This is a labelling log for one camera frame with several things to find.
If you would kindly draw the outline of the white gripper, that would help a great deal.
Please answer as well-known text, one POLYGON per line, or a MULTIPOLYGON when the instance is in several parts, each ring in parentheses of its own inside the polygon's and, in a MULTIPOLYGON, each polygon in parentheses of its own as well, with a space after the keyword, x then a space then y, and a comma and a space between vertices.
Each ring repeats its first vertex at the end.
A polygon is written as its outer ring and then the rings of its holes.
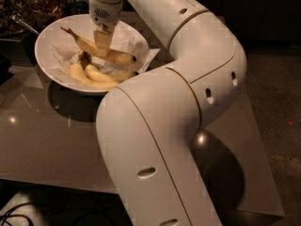
POLYGON ((106 3, 88 0, 88 2, 90 19, 99 29, 93 32, 97 56, 107 57, 111 50, 115 26, 122 12, 122 1, 106 3))

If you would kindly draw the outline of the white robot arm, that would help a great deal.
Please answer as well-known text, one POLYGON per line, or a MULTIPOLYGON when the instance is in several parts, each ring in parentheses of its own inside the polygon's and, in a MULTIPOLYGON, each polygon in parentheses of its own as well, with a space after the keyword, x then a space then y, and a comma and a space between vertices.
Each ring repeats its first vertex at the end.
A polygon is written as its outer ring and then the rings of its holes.
POLYGON ((172 62, 108 92, 96 128, 103 161, 134 226, 222 226, 190 149, 236 100, 246 54, 196 0, 128 0, 172 62))

